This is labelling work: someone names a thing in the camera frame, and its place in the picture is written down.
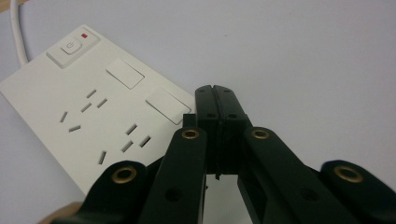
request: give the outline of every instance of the white cable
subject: white cable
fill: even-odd
[[[18,16],[18,0],[11,0],[9,2],[9,10],[11,16],[11,27],[12,34],[14,34],[15,46],[17,47],[18,60],[20,61],[20,66],[24,66],[28,63],[26,57],[26,51],[23,44],[23,37],[21,34],[20,19]]]

